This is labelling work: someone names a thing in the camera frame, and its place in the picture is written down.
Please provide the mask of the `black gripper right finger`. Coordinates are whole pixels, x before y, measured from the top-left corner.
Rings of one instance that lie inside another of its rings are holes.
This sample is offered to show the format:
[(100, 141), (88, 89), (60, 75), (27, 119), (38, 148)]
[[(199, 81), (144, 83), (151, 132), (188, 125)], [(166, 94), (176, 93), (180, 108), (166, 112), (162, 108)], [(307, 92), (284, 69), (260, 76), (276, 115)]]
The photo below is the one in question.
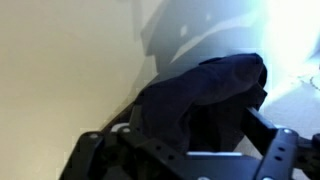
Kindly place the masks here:
[(276, 127), (253, 107), (244, 110), (241, 130), (262, 155), (266, 154), (276, 134)]

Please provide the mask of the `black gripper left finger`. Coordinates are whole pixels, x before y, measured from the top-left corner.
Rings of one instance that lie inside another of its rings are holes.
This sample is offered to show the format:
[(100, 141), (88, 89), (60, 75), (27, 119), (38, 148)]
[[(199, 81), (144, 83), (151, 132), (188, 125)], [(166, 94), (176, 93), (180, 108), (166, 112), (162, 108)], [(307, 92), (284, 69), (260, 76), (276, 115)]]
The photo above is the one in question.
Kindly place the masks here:
[(129, 125), (132, 129), (140, 129), (140, 121), (142, 120), (142, 106), (134, 105), (131, 111)]

